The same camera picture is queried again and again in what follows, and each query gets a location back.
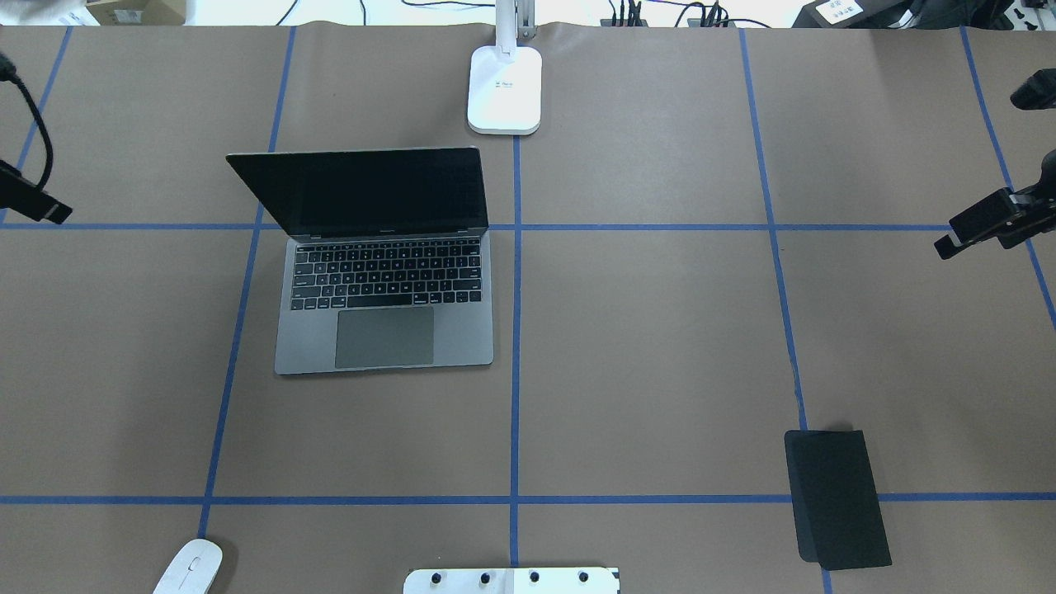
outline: gray tabletop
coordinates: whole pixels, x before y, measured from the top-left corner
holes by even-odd
[[[1051,590],[1056,238],[931,243],[1037,180],[1056,114],[1007,95],[1056,37],[546,25],[524,138],[466,125],[492,39],[0,30],[74,207],[0,221],[0,591],[149,592],[196,535],[215,593],[586,563],[630,593]],[[484,157],[495,363],[274,375],[285,236],[223,155],[456,145]],[[829,575],[782,433],[849,427],[894,564]]]

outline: box label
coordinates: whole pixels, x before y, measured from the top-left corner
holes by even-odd
[[[829,24],[836,24],[864,12],[854,0],[830,0],[815,7]]]
[[[143,11],[114,11],[114,19],[121,24],[142,24]]]

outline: laptop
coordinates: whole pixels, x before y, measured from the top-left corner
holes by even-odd
[[[276,373],[492,361],[476,148],[238,153],[227,162],[289,236]]]

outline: laptop screen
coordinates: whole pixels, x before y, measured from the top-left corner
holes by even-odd
[[[488,226],[476,148],[229,154],[227,162],[291,236]]]

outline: computer mouse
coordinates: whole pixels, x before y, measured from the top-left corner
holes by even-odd
[[[158,580],[154,594],[206,594],[223,558],[220,546],[203,538],[184,544]]]

